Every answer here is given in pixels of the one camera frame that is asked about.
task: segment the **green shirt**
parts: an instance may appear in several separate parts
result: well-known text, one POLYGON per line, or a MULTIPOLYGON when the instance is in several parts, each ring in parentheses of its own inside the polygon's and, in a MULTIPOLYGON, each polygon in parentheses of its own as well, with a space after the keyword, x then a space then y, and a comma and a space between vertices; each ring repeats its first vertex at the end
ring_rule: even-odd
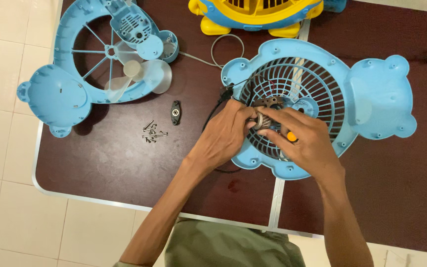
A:
MULTIPOLYGON (((288 235, 228 224, 183 220, 177 222, 168 247, 167 267, 305 267, 298 246, 288 235)), ((135 267, 117 263, 114 267, 135 267)))

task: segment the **hand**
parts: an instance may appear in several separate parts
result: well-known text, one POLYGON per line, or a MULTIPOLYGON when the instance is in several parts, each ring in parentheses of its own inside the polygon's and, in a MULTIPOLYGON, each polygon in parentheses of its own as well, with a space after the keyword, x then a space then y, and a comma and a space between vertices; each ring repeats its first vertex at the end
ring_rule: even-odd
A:
POLYGON ((332 148, 325 122, 292 108, 275 110, 259 107, 257 110, 281 123, 281 134, 270 129, 259 130, 258 134, 268 137, 299 167, 318 182, 330 180, 331 176, 344 179, 345 170, 332 148), (297 142, 288 141, 289 131, 298 138, 297 142))
POLYGON ((209 121, 186 158, 208 172, 213 171, 240 152, 248 130, 256 124, 246 122, 246 119, 256 116, 252 107, 229 100, 224 109, 209 121))

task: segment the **translucent fan blade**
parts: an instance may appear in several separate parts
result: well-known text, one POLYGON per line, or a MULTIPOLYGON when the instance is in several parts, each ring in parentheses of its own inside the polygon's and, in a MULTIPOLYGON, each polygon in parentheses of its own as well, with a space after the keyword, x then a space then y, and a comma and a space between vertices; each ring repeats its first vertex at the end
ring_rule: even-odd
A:
POLYGON ((153 93, 162 94, 171 86, 172 70, 166 62, 155 59, 141 63, 144 69, 143 81, 153 88, 153 93))
POLYGON ((115 103, 118 101, 123 93, 128 88, 129 83, 132 78, 128 76, 113 78, 105 84, 105 94, 106 98, 110 100, 110 102, 115 103))
POLYGON ((136 60, 139 63, 143 62, 143 59, 138 55, 138 52, 133 48, 129 47, 125 42, 119 41, 115 44, 113 50, 118 60, 124 65, 130 60, 136 60))

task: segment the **forearm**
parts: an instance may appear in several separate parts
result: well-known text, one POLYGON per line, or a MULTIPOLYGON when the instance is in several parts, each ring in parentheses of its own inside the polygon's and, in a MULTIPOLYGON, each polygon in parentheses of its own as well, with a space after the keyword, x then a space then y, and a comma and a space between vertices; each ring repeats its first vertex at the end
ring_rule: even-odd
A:
POLYGON ((324 206, 325 249, 331 266, 372 267, 370 250, 350 205, 345 182, 319 184, 319 188, 324 206))
POLYGON ((166 245, 171 229, 190 193, 206 171, 184 160, 168 188, 134 234, 121 262, 152 266, 166 245))

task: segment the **person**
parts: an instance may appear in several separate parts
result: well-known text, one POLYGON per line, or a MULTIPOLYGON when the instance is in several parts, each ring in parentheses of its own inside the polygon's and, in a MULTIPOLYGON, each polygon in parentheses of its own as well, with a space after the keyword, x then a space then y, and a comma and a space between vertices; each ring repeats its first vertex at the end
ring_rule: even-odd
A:
POLYGON ((179 220, 183 205, 194 187, 241 148, 249 118, 261 112, 281 123, 281 131, 259 130, 319 186, 324 209, 325 249, 332 267, 373 266, 345 189, 345 170, 330 143, 327 125, 292 108, 281 110, 246 107, 229 100, 207 124, 190 153, 183 159, 168 188, 139 226, 115 267, 152 266, 164 249, 168 267, 303 267, 300 249, 288 236, 197 220, 179 220), (292 131, 298 141, 285 138, 292 131))

